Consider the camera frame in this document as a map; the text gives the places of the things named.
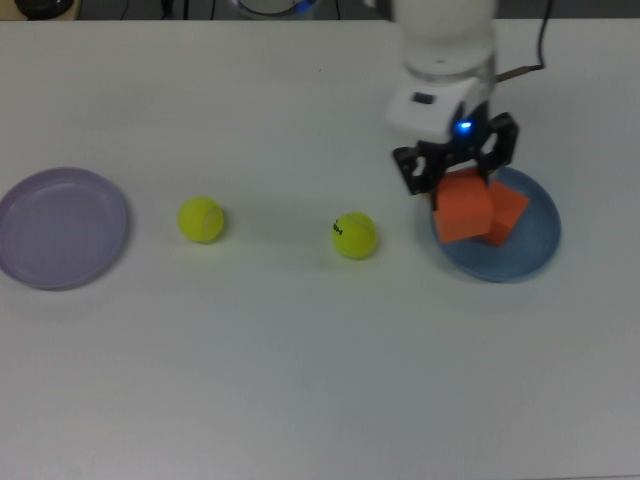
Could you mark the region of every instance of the tennis ball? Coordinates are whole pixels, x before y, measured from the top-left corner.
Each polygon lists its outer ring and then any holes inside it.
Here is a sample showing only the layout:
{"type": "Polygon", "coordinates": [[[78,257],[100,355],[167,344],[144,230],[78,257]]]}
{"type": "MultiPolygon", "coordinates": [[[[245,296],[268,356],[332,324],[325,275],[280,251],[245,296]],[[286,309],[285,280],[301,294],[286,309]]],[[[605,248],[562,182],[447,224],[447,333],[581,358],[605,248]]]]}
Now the tennis ball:
{"type": "Polygon", "coordinates": [[[377,243],[376,224],[364,213],[346,213],[333,224],[333,245],[345,257],[368,257],[377,243]]]}
{"type": "Polygon", "coordinates": [[[224,226],[224,214],[209,197],[192,197],[178,211],[178,228],[193,242],[207,243],[215,239],[224,226]]]}

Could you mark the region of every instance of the purple plate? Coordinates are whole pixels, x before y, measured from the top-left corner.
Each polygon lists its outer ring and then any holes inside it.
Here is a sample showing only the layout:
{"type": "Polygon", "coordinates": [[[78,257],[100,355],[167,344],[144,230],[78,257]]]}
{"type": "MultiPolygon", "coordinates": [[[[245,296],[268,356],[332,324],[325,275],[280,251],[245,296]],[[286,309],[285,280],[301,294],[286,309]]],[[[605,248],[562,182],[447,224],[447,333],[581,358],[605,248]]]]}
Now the purple plate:
{"type": "Polygon", "coordinates": [[[115,185],[80,168],[45,170],[0,201],[0,269],[30,287],[74,288],[105,270],[126,233],[115,185]]]}

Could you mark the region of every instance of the table surface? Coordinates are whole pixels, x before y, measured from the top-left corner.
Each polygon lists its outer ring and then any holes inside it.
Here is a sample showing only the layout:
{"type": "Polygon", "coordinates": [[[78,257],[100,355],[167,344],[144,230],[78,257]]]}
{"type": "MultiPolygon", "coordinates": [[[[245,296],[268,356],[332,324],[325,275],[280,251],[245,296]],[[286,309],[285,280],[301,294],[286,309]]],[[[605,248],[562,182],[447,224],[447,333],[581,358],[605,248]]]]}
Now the table surface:
{"type": "MultiPolygon", "coordinates": [[[[77,20],[80,13],[80,2],[81,0],[75,0],[69,10],[51,20],[77,20]]],[[[27,17],[20,13],[14,0],[0,0],[0,20],[27,20],[27,17]]]]}
{"type": "MultiPolygon", "coordinates": [[[[538,23],[498,22],[500,66],[538,23]]],[[[526,283],[455,270],[389,152],[375,22],[0,28],[0,191],[105,175],[131,235],[69,292],[0,276],[3,479],[509,479],[640,472],[640,22],[554,21],[501,85],[564,237],[526,283]],[[211,246],[175,227],[209,194],[211,246]],[[333,220],[379,224],[368,261],[333,220]]]]}

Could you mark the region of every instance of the blue plate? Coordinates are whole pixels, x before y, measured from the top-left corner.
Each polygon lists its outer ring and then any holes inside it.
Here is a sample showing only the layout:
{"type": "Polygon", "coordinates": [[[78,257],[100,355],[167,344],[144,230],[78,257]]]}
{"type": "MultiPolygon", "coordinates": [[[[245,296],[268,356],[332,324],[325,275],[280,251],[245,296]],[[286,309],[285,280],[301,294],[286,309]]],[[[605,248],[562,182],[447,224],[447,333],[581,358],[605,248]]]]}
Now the blue plate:
{"type": "Polygon", "coordinates": [[[502,247],[479,238],[441,243],[444,254],[462,271],[490,282],[523,281],[539,272],[558,250],[562,226],[560,214],[549,194],[535,180],[512,168],[497,176],[504,185],[529,197],[529,205],[502,247]]]}

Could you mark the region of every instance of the orange block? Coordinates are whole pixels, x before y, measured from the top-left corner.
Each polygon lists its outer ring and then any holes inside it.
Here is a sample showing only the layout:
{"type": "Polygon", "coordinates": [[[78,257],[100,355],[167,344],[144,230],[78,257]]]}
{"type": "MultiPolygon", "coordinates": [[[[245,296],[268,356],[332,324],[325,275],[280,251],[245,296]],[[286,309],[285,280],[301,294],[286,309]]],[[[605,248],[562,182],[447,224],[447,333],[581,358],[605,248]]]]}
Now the orange block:
{"type": "Polygon", "coordinates": [[[484,235],[491,229],[493,202],[477,169],[444,177],[438,185],[438,210],[433,213],[442,243],[484,235]]]}
{"type": "Polygon", "coordinates": [[[529,204],[529,199],[500,182],[492,182],[489,186],[489,193],[495,213],[491,230],[482,235],[482,238],[496,247],[501,247],[520,220],[529,204]]]}

